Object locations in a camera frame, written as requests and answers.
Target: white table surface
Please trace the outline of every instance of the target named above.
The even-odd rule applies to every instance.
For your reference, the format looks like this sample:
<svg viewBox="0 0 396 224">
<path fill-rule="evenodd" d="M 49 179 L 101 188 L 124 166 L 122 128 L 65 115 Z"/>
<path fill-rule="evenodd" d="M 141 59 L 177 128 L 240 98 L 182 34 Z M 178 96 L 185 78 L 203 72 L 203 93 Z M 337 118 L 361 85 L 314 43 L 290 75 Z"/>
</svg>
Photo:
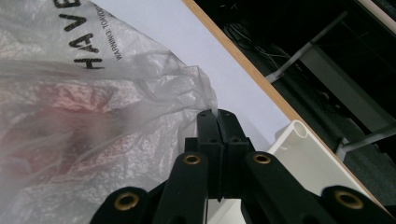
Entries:
<svg viewBox="0 0 396 224">
<path fill-rule="evenodd" d="M 209 76 L 219 108 L 238 117 L 256 150 L 290 120 L 181 0 L 92 0 Z"/>
</svg>

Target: white surface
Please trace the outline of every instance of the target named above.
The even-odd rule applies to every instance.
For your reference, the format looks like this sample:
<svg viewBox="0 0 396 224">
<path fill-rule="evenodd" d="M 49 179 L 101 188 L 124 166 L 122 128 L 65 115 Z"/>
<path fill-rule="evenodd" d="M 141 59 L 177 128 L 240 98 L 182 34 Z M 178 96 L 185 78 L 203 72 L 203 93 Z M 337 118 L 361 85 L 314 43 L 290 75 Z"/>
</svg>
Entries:
<svg viewBox="0 0 396 224">
<path fill-rule="evenodd" d="M 246 223 L 241 213 L 241 200 L 227 199 L 221 203 L 209 200 L 209 208 L 216 209 L 213 216 L 208 214 L 207 224 L 243 224 Z"/>
<path fill-rule="evenodd" d="M 299 121 L 279 131 L 268 153 L 276 156 L 288 171 L 317 195 L 329 186 L 341 185 L 369 195 L 333 157 L 319 140 Z"/>
<path fill-rule="evenodd" d="M 181 0 L 93 0 L 209 76 L 219 108 L 238 117 L 257 150 L 290 121 Z"/>
</svg>

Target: transparent plastic bag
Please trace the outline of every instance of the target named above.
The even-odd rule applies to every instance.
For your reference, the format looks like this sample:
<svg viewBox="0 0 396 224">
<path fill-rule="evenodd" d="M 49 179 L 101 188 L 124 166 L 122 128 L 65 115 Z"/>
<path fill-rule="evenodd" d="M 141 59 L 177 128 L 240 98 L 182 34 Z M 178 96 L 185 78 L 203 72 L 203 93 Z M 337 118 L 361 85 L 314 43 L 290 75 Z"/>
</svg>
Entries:
<svg viewBox="0 0 396 224">
<path fill-rule="evenodd" d="M 76 2 L 0 3 L 0 223 L 89 223 L 112 191 L 161 184 L 216 110 L 199 67 Z"/>
</svg>

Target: black lettering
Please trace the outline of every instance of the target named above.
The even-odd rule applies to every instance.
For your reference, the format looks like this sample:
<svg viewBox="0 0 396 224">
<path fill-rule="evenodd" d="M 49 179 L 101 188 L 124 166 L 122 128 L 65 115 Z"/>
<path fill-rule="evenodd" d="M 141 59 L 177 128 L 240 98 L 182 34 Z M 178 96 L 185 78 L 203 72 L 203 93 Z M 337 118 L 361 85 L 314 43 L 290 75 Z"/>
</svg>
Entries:
<svg viewBox="0 0 396 224">
<path fill-rule="evenodd" d="M 62 3 L 60 3 L 59 0 L 53 0 L 53 3 L 57 8 L 65 8 L 65 7 L 79 7 L 81 3 L 79 0 L 75 0 L 74 2 L 70 2 L 69 0 L 61 0 Z"/>
<path fill-rule="evenodd" d="M 89 52 L 98 53 L 98 52 L 99 52 L 99 49 L 95 49 L 95 48 L 93 48 L 92 45 L 91 45 L 91 40 L 90 40 L 91 38 L 93 38 L 93 34 L 84 35 L 84 36 L 82 36 L 82 37 L 79 37 L 79 38 L 76 39 L 76 40 L 71 41 L 71 42 L 69 43 L 69 46 L 70 46 L 70 47 L 73 47 L 73 48 L 77 48 L 77 49 L 87 50 L 87 51 L 89 51 Z M 79 43 L 81 43 L 81 42 L 85 42 L 86 46 L 80 45 Z"/>
<path fill-rule="evenodd" d="M 75 63 L 85 63 L 88 69 L 104 69 L 104 67 L 93 67 L 92 63 L 101 63 L 102 59 L 75 59 Z"/>
<path fill-rule="evenodd" d="M 120 50 L 116 43 L 116 40 L 114 39 L 113 34 L 111 34 L 111 30 L 110 29 L 106 30 L 105 34 L 107 35 L 108 43 L 110 44 L 111 50 L 113 50 L 116 60 L 118 61 L 118 60 L 122 59 Z"/>
<path fill-rule="evenodd" d="M 108 26 L 105 12 L 99 7 L 96 7 L 96 10 L 97 10 L 97 14 L 99 16 L 99 21 L 102 23 L 103 29 L 105 29 Z"/>
<path fill-rule="evenodd" d="M 85 19 L 84 17 L 70 16 L 70 15 L 65 15 L 65 14 L 60 14 L 59 17 L 63 18 L 63 19 L 75 21 L 75 22 L 71 23 L 70 25 L 64 27 L 66 32 L 73 30 L 74 28 L 80 26 L 81 24 L 84 24 L 87 21 L 87 19 Z"/>
</svg>

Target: brass insert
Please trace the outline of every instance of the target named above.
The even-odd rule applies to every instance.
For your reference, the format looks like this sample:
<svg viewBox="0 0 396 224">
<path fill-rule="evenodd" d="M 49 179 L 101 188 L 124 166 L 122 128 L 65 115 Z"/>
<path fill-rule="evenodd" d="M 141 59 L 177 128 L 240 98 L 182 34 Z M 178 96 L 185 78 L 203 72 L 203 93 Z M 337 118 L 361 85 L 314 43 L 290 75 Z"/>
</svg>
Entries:
<svg viewBox="0 0 396 224">
<path fill-rule="evenodd" d="M 253 160 L 260 164 L 268 164 L 271 162 L 271 158 L 262 154 L 254 155 Z"/>
<path fill-rule="evenodd" d="M 337 202 L 339 202 L 340 204 L 342 204 L 345 207 L 348 207 L 351 209 L 362 209 L 363 208 L 363 202 L 361 201 L 361 199 L 352 193 L 349 193 L 349 192 L 343 191 L 343 190 L 337 190 L 334 194 L 335 194 L 335 199 L 337 200 Z"/>
<path fill-rule="evenodd" d="M 188 155 L 184 157 L 183 161 L 188 165 L 194 165 L 199 163 L 201 161 L 201 158 L 195 155 Z"/>
<path fill-rule="evenodd" d="M 139 203 L 139 196 L 132 192 L 124 192 L 117 197 L 114 207 L 120 211 L 127 211 Z"/>
</svg>

